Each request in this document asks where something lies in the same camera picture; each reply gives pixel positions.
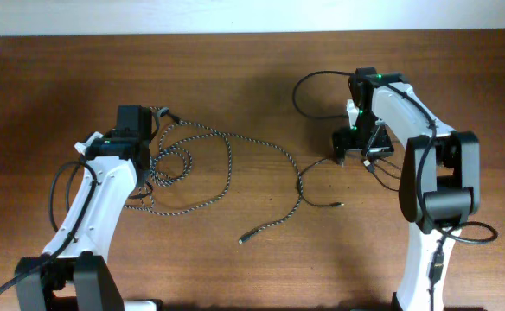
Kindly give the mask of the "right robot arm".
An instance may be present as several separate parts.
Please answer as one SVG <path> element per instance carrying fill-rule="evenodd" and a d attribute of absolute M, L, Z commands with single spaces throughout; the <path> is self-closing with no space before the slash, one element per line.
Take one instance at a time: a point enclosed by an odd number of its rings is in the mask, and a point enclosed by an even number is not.
<path fill-rule="evenodd" d="M 398 196 L 409 238 L 391 308 L 442 310 L 454 245 L 475 243 L 461 231 L 481 203 L 479 140 L 439 120 L 401 73 L 358 68 L 348 75 L 348 88 L 349 124 L 332 136 L 338 161 L 358 151 L 364 166 L 374 169 L 376 161 L 393 154 L 393 137 L 405 149 Z"/>

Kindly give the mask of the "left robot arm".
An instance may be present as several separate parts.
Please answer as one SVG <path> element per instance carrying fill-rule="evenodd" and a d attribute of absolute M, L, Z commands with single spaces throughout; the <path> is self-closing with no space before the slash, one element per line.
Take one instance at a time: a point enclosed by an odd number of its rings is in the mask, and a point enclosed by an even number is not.
<path fill-rule="evenodd" d="M 80 189 L 42 254 L 22 258 L 15 269 L 22 310 L 159 309 L 156 301 L 124 300 L 106 264 L 123 206 L 146 181 L 158 129 L 151 109 L 122 105 L 112 130 L 75 144 L 75 166 L 84 169 Z"/>

